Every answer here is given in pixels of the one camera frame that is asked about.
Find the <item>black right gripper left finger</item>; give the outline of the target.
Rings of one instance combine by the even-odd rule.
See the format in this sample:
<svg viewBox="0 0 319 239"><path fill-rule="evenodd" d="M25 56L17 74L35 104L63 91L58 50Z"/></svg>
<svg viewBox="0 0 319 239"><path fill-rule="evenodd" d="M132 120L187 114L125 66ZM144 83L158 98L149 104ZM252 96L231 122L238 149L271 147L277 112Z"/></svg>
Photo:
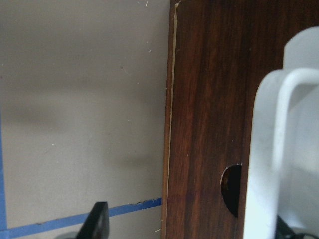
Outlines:
<svg viewBox="0 0 319 239"><path fill-rule="evenodd" d="M80 230L65 233L56 239L108 239L110 236L108 202L96 202Z"/></svg>

